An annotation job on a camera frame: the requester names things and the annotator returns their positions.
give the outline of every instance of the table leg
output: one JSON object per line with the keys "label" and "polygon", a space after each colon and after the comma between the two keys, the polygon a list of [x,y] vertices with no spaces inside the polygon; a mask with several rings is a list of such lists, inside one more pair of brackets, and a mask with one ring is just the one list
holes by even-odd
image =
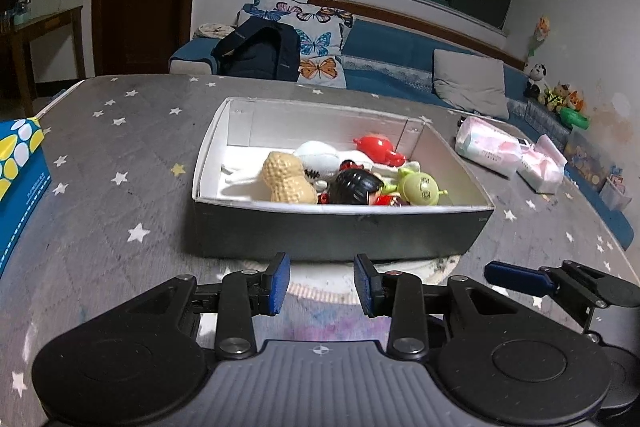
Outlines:
{"label": "table leg", "polygon": [[24,60],[24,43],[21,38],[17,36],[12,37],[11,53],[14,58],[15,74],[18,77],[18,88],[20,89],[22,108],[27,117],[34,117],[36,113],[33,109],[33,102],[31,101],[27,66]]}
{"label": "table leg", "polygon": [[81,11],[75,10],[71,15],[71,26],[74,39],[74,55],[76,56],[76,70],[78,79],[83,81],[86,78],[84,69],[84,51],[82,50],[82,19]]}

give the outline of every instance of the gray box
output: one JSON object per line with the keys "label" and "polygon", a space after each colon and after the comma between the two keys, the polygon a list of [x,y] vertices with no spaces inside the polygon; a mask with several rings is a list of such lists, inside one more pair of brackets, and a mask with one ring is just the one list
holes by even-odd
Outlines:
{"label": "gray box", "polygon": [[[218,194],[228,146],[293,150],[320,140],[353,150],[353,138],[384,134],[441,189],[437,206],[292,205]],[[494,211],[489,195],[428,124],[402,115],[295,100],[229,98],[204,137],[193,178],[196,233],[206,257],[297,261],[433,259],[465,253]]]}

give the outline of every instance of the pink tissue pack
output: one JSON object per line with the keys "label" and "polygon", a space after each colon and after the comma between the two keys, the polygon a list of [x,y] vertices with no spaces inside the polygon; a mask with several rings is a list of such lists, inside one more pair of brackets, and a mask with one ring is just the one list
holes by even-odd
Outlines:
{"label": "pink tissue pack", "polygon": [[566,158],[543,134],[535,146],[525,150],[518,169],[531,188],[539,194],[555,194],[564,178]]}
{"label": "pink tissue pack", "polygon": [[520,168],[522,149],[517,138],[478,117],[467,117],[456,136],[456,152],[460,156],[507,178]]}

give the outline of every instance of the gray cushion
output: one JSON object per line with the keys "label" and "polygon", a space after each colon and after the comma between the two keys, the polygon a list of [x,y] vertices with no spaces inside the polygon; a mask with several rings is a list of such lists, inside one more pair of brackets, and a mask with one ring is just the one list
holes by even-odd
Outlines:
{"label": "gray cushion", "polygon": [[454,108],[509,118],[502,61],[434,50],[433,87],[436,94]]}

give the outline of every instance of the gray rug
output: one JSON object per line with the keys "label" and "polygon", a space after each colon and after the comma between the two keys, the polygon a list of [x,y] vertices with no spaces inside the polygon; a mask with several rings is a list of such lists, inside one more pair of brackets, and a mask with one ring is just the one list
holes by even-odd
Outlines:
{"label": "gray rug", "polygon": [[[54,336],[179,273],[217,282],[226,269],[238,267],[199,257],[191,205],[198,148],[216,108],[231,96],[424,116],[451,143],[460,118],[407,100],[284,82],[129,76],[82,83],[41,120],[49,130],[43,147],[53,181],[0,280],[2,427],[45,419],[30,367]],[[483,281],[482,267],[492,259],[531,267],[573,259],[637,282],[621,248],[569,180],[557,197],[545,199],[517,176],[507,181],[479,166],[471,169],[496,211],[454,273]],[[572,325],[548,298],[511,296]],[[254,324],[258,344],[267,338],[384,344],[388,319],[367,319],[357,306],[287,296],[278,317],[256,317]],[[199,342],[211,345],[213,333],[208,317]]]}

